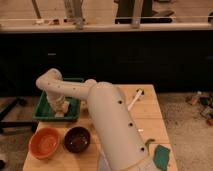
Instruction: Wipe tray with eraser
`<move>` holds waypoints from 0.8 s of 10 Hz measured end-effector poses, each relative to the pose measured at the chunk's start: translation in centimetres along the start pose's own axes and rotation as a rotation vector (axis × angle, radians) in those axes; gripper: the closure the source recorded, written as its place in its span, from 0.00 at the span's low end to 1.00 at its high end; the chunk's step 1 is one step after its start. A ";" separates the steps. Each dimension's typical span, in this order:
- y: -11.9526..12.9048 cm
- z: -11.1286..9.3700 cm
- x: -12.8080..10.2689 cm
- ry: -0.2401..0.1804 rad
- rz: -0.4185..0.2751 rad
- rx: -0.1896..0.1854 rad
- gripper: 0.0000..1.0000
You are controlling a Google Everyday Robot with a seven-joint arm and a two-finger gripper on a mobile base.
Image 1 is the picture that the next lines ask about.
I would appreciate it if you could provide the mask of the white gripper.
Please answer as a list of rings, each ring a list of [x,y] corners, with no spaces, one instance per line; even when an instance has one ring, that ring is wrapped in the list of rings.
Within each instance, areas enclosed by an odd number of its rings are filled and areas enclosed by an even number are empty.
[[[47,100],[55,117],[64,117],[67,114],[70,102],[66,100],[64,95],[48,93]]]

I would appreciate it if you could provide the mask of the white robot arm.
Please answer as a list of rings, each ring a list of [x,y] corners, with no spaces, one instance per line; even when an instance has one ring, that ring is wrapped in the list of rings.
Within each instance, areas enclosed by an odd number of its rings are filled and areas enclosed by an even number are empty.
[[[46,92],[54,110],[65,97],[87,102],[97,136],[111,171],[158,171],[131,117],[122,91],[109,82],[64,81],[52,68],[37,78],[36,86]]]

